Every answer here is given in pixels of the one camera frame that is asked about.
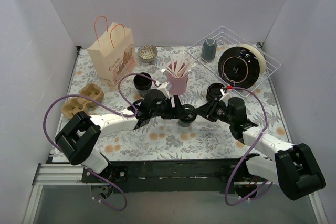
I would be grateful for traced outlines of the black plastic cup lid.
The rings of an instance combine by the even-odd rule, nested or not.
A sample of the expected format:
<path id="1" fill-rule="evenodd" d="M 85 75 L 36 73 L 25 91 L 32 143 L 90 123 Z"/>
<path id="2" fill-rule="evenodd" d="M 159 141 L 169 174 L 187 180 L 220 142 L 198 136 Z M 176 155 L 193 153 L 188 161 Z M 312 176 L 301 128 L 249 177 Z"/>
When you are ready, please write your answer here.
<path id="1" fill-rule="evenodd" d="M 189 104 L 183 105 L 183 108 L 184 108 L 185 112 L 187 113 L 187 116 L 181 118 L 180 121 L 182 121 L 184 123 L 194 122 L 195 119 L 197 118 L 197 114 L 194 113 L 195 108 L 192 105 L 189 105 Z"/>

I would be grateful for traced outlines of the dark translucent printed cup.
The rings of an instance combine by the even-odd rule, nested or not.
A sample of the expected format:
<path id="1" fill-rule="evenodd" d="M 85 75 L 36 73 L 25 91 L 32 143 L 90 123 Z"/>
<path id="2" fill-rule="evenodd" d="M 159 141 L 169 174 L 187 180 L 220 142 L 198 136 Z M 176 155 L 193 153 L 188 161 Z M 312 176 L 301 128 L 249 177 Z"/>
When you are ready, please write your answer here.
<path id="1" fill-rule="evenodd" d="M 189 127 L 189 126 L 191 126 L 191 124 L 194 122 L 194 120 L 193 120 L 193 119 L 191 119 L 191 120 L 180 119 L 178 122 L 179 122 L 178 124 L 179 124 L 181 127 Z"/>

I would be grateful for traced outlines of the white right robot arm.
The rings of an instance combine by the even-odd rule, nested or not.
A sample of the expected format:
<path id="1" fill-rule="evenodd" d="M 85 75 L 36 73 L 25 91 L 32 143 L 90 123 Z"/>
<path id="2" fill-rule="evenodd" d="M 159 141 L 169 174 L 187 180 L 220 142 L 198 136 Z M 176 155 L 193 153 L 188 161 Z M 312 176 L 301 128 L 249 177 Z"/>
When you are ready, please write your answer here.
<path id="1" fill-rule="evenodd" d="M 244 158 L 238 166 L 238 176 L 251 180 L 254 176 L 279 185 L 291 200 L 297 200 L 326 187 L 326 180 L 311 148 L 294 145 L 265 133 L 246 114 L 243 99 L 233 97 L 227 102 L 213 99 L 194 109 L 194 113 L 211 121 L 227 123 L 232 136 L 263 154 Z"/>

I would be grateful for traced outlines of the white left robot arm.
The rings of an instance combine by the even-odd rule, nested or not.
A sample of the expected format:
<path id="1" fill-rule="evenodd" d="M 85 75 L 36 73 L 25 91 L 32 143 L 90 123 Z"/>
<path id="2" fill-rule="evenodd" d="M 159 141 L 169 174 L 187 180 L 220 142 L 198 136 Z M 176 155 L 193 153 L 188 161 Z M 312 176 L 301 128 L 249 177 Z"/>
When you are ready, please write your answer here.
<path id="1" fill-rule="evenodd" d="M 111 113 L 89 116 L 78 112 L 55 137 L 55 143 L 71 165 L 82 165 L 93 171 L 100 182 L 111 178 L 112 170 L 103 154 L 94 146 L 100 137 L 146 126 L 152 118 L 182 119 L 188 116 L 179 96 L 167 97 L 152 89 L 142 100 L 123 110 L 120 115 Z"/>

